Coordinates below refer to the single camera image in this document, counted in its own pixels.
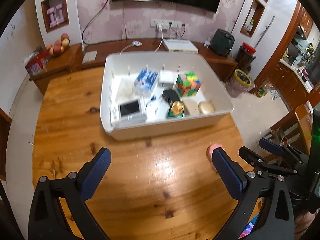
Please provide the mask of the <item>pink correction tape dispenser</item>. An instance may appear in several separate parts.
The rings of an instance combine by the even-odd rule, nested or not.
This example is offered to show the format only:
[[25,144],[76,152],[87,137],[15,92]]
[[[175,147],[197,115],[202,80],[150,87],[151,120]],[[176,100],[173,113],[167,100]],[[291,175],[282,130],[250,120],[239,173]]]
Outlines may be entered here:
[[216,148],[220,148],[222,147],[221,144],[218,144],[218,143],[213,143],[211,144],[208,148],[207,148],[207,152],[206,152],[206,155],[207,155],[207,158],[210,162],[212,162],[212,155],[213,155],[213,150],[215,150]]

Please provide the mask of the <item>round cream compact case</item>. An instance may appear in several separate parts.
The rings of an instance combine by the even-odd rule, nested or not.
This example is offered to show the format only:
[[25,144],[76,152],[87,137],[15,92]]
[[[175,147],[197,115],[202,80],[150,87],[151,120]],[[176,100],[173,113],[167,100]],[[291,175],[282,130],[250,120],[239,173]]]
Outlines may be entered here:
[[198,104],[198,109],[200,114],[212,114],[215,112],[215,107],[210,101],[201,101]]

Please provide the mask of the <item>green gold round tin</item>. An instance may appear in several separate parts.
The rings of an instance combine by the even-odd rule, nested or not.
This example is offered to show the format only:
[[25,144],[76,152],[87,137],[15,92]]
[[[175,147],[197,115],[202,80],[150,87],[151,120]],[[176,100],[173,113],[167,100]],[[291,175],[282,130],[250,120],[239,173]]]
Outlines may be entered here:
[[185,106],[180,101],[174,101],[167,113],[168,118],[181,118],[184,115]]

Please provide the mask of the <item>white handheld game console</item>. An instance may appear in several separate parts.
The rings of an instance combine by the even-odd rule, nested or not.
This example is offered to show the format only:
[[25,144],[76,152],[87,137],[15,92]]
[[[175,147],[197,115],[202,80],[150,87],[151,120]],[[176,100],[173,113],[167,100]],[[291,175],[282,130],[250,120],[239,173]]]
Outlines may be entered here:
[[142,98],[115,103],[111,106],[111,125],[124,126],[147,120],[146,106]]

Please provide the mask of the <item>black power adapter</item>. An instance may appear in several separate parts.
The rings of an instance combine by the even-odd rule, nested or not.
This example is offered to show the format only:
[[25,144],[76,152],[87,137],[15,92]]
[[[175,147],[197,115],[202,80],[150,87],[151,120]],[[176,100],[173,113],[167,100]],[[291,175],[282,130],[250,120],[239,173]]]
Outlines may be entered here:
[[178,96],[177,92],[173,89],[163,90],[162,98],[170,106],[176,101],[180,102],[180,97]]

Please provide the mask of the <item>white usb charger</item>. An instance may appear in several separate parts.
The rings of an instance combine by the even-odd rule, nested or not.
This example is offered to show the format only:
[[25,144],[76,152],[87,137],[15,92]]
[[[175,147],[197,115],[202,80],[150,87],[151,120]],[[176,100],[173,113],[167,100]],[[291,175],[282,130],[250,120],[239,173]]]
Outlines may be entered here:
[[161,70],[159,72],[158,87],[172,89],[176,80],[174,72],[169,70]]

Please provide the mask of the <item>clear plastic box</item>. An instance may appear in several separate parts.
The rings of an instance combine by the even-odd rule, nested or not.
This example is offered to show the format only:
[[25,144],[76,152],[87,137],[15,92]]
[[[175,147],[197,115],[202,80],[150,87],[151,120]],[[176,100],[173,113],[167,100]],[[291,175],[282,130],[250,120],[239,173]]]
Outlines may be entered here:
[[136,87],[133,80],[122,79],[116,94],[116,102],[122,103],[138,98],[149,98],[151,92]]

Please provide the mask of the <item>yellow rim trash bin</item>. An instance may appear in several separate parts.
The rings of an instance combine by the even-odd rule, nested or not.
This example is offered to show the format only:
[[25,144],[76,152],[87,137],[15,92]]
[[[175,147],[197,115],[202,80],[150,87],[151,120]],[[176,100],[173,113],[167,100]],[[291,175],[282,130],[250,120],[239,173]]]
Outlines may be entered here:
[[249,92],[254,87],[255,84],[252,79],[240,69],[236,69],[226,83],[227,92],[233,98]]

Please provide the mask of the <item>beige faceted box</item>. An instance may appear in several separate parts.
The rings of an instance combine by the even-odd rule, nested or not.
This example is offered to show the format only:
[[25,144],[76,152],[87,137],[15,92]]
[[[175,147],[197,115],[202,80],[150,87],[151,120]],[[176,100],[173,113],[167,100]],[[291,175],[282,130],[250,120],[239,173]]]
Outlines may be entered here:
[[198,103],[193,99],[183,99],[185,116],[199,115]]

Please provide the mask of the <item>colourful puzzle cube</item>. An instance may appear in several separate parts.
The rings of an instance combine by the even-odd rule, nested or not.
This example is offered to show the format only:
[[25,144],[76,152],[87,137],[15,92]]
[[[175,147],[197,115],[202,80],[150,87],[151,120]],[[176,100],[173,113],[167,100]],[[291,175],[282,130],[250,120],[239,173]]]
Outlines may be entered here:
[[193,72],[179,73],[175,88],[180,97],[195,96],[201,87],[200,79]]

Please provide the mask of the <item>red lid dark jar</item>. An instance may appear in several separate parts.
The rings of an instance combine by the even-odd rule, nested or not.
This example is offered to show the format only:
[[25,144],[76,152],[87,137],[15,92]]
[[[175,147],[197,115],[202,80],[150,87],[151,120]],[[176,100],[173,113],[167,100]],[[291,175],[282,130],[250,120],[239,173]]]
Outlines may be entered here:
[[235,58],[238,63],[237,68],[248,74],[252,69],[251,63],[255,59],[255,52],[256,50],[252,46],[243,42]]

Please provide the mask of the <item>white correction tape dispenser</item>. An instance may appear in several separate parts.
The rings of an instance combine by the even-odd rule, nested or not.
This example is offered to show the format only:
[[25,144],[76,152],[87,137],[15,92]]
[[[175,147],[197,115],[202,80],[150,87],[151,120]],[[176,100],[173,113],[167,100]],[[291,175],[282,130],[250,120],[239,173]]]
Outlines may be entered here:
[[153,96],[146,104],[146,122],[165,120],[169,111],[169,104],[162,96]]

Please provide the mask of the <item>white plastic storage bin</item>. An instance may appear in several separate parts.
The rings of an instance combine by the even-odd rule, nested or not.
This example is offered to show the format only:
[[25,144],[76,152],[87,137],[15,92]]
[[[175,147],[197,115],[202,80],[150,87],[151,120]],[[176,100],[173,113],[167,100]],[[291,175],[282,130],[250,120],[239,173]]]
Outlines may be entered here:
[[113,139],[212,126],[233,109],[227,90],[200,55],[140,51],[106,58],[100,120]]

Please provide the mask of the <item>dark green toaster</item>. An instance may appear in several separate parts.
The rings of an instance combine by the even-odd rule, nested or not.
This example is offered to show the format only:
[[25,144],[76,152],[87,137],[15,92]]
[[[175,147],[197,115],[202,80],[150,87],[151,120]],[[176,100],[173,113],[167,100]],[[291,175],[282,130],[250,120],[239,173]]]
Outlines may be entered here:
[[231,33],[217,29],[214,36],[212,37],[209,48],[220,56],[227,57],[234,44],[234,37]]

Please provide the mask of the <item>wooden tv cabinet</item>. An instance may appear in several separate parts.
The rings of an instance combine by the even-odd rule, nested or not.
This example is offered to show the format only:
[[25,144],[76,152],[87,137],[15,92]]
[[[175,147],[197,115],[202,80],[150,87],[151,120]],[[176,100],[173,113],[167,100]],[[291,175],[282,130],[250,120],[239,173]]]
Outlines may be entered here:
[[[110,41],[87,46],[85,49],[82,49],[82,45],[79,43],[74,44],[62,55],[49,59],[46,68],[40,74],[29,77],[29,80],[33,81],[39,91],[44,94],[50,80],[73,72],[102,67],[105,65],[108,55],[120,52],[126,46],[131,45],[132,42],[132,40]],[[193,44],[199,49],[199,54],[209,63],[219,79],[226,82],[237,68],[235,59],[230,56],[217,55],[200,42],[194,42]],[[97,51],[95,61],[82,64],[84,54],[95,50]]]

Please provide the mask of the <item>blue tissue pack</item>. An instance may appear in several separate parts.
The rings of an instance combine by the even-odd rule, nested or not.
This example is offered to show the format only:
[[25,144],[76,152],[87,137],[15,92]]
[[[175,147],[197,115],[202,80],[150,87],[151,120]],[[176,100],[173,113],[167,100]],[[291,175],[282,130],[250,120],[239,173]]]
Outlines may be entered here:
[[150,92],[153,90],[157,78],[158,72],[149,69],[142,69],[135,79],[134,85],[137,89]]

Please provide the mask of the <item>red snack bag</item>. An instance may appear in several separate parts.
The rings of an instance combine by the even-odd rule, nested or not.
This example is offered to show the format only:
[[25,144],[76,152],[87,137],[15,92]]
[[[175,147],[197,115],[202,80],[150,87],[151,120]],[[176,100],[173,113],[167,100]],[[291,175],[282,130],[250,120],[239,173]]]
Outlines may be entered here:
[[40,74],[48,63],[48,52],[46,50],[33,51],[27,56],[22,65],[30,76]]

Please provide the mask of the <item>white card on cabinet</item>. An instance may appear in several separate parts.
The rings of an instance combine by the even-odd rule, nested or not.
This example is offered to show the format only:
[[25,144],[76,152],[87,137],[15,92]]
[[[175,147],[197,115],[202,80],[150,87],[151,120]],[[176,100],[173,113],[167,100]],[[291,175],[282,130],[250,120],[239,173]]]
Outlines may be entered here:
[[96,50],[95,51],[86,52],[84,54],[83,59],[82,59],[82,64],[95,61],[96,56],[97,56],[97,51]]

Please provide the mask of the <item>white set-top box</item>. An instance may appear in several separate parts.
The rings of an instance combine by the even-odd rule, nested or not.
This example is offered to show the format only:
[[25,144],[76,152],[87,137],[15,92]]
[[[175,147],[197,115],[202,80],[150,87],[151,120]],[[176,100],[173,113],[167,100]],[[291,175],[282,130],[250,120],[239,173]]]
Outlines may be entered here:
[[197,54],[199,49],[189,40],[173,40],[163,41],[163,45],[169,52],[179,52],[188,54]]

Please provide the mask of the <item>bowl of peaches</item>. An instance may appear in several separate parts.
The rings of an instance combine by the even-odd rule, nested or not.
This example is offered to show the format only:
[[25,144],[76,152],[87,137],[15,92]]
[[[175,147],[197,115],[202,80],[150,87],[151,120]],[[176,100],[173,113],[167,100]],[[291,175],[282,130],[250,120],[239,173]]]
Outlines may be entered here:
[[57,57],[68,49],[70,42],[69,35],[67,33],[63,33],[60,38],[54,42],[54,44],[46,45],[46,51],[49,56]]

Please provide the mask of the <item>pink dumbbells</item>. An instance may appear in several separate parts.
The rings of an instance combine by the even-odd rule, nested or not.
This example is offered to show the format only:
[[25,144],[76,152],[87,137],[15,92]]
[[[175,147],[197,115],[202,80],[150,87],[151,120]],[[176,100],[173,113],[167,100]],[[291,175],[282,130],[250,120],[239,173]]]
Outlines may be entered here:
[[51,7],[47,10],[47,15],[49,15],[50,17],[50,28],[56,27],[66,22],[62,9],[63,4],[59,3],[55,7]]

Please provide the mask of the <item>white wall power strip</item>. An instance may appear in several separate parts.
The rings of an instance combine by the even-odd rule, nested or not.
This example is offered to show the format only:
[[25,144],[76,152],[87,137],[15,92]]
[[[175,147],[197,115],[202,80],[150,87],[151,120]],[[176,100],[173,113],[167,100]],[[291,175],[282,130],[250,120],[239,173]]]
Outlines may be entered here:
[[182,22],[181,21],[174,21],[174,20],[164,20],[164,19],[155,19],[152,18],[150,21],[150,27],[151,28],[156,28],[157,25],[161,25],[163,30],[168,30],[168,29],[180,29],[182,27]]

